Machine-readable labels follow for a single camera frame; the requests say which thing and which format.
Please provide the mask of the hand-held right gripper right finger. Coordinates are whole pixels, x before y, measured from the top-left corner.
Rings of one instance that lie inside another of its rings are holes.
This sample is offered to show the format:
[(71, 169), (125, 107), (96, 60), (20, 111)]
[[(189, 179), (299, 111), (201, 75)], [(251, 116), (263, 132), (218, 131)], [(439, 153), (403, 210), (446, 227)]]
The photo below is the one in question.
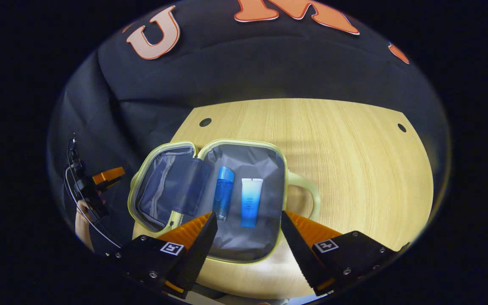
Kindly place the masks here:
[(393, 263), (395, 251), (352, 230), (340, 233), (290, 211), (281, 212), (281, 230), (302, 275), (314, 293), (340, 294)]

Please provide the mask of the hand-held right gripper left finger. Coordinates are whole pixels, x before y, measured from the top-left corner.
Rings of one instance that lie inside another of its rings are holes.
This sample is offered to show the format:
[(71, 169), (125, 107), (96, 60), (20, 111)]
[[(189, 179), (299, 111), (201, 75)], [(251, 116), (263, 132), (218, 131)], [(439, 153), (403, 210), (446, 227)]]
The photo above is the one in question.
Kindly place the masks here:
[(145, 234), (107, 256), (112, 269), (157, 294), (186, 299), (218, 230), (208, 212), (159, 237)]

